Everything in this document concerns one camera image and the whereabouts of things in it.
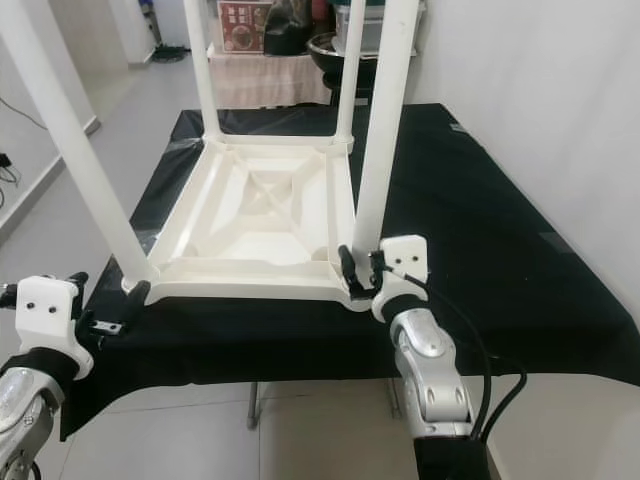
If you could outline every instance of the black bowl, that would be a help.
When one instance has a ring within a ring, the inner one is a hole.
[[[344,65],[344,57],[336,52],[331,44],[331,39],[335,37],[335,32],[321,33],[311,38],[307,42],[307,49],[314,63],[320,70],[330,75],[342,76],[342,67]],[[358,67],[358,84],[367,82],[376,76],[376,67],[378,65],[378,57],[362,57],[360,58],[360,66]]]

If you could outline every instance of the black bag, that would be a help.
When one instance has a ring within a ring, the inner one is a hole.
[[[267,15],[265,55],[300,55],[313,31],[311,0],[275,0]]]

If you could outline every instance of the black plastic bag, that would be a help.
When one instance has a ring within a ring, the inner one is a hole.
[[[275,0],[267,15],[265,55],[300,55],[313,31],[311,0]]]

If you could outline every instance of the black tablecloth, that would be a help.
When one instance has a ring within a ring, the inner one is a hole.
[[[356,195],[368,114],[357,108],[354,117]],[[330,135],[336,110],[222,111],[220,120],[236,134]],[[197,161],[201,134],[200,113],[182,112],[131,219],[147,249]],[[530,372],[640,385],[631,317],[440,105],[407,106],[402,115],[384,235],[409,233],[428,239],[430,282],[473,316],[495,353]],[[98,319],[118,320],[120,279],[110,261],[88,303]],[[438,303],[432,308],[455,338],[468,338],[455,316]],[[95,368],[71,389],[63,438],[143,387],[396,373],[387,327],[328,302],[171,298],[145,308],[124,338],[81,341]],[[481,373],[476,354],[460,345],[457,364],[463,374]]]

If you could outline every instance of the box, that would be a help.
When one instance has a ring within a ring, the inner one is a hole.
[[[362,55],[377,55],[378,50],[380,49],[384,8],[384,5],[369,6],[369,2],[367,2],[367,8],[365,9],[364,14],[364,26],[362,28],[362,44],[360,46],[360,52]],[[349,12],[351,11],[351,7],[335,2],[334,9],[336,11],[336,36],[332,40],[332,44],[336,52],[344,56],[344,52],[347,49],[347,31],[349,30]],[[416,34],[418,32],[417,26],[420,23],[420,18],[425,10],[426,7],[424,2],[420,2],[418,17],[416,18]]]
[[[218,2],[225,53],[263,53],[264,27],[272,1]]]

